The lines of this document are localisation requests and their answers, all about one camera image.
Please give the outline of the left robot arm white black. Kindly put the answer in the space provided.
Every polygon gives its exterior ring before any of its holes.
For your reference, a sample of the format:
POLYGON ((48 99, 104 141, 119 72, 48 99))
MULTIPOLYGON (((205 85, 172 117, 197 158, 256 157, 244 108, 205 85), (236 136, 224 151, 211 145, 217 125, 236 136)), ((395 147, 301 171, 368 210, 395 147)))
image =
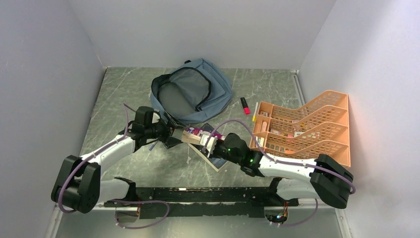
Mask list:
POLYGON ((185 127, 169 113, 140 106, 133 120, 107 144, 82 156, 70 155, 61 165, 51 192, 64 213, 88 213, 98 203, 114 201, 131 206, 139 200, 135 182, 121 177, 102 180, 103 173, 143 146, 171 143, 176 129, 185 127))

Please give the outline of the dark blue book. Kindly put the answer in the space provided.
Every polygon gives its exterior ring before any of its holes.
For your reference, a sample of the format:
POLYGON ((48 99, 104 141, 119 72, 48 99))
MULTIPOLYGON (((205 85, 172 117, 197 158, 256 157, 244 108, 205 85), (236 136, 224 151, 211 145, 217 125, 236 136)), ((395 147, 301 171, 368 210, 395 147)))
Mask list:
MULTIPOLYGON (((203 134, 210 135, 214 128, 205 123, 201 127, 188 127, 186 131, 190 134, 202 136, 203 134)), ((227 160, 220 157, 214 157, 213 154, 208 156, 208 151, 203 153, 202 146, 196 144, 188 144, 206 163, 208 163, 216 172, 219 172, 227 163, 227 160)))

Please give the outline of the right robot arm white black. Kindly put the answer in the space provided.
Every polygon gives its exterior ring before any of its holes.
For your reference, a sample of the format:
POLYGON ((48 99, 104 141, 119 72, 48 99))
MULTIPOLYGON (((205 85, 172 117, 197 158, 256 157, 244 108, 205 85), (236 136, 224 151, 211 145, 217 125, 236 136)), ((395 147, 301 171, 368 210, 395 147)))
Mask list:
POLYGON ((325 154, 316 159, 278 157, 251 150, 235 133, 228 134, 224 140, 203 135, 200 145, 209 156, 237 164, 251 177, 279 178, 277 186, 267 192, 272 205, 280 205, 284 200, 311 198, 345 209, 349 196, 355 192, 353 175, 325 154))

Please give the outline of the purple illustrated book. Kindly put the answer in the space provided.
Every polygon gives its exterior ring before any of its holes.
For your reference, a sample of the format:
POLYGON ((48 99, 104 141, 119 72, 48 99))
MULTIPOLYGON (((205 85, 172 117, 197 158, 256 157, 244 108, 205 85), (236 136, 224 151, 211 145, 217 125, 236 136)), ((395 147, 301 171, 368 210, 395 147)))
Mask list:
MULTIPOLYGON (((182 132, 180 140, 182 142, 200 145, 201 136, 190 134, 186 131, 186 129, 182 132)), ((224 140, 226 138, 225 135, 222 135, 216 131, 214 133, 210 133, 210 136, 216 137, 217 139, 221 140, 224 140)))

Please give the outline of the blue-grey backpack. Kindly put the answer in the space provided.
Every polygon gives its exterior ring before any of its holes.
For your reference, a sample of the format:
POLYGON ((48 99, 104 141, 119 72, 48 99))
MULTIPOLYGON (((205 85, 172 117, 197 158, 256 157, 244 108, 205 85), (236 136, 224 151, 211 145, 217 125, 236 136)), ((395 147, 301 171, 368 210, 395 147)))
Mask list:
POLYGON ((153 79, 150 102, 164 119, 195 124, 220 114, 233 95, 231 80, 219 67, 196 59, 153 79))

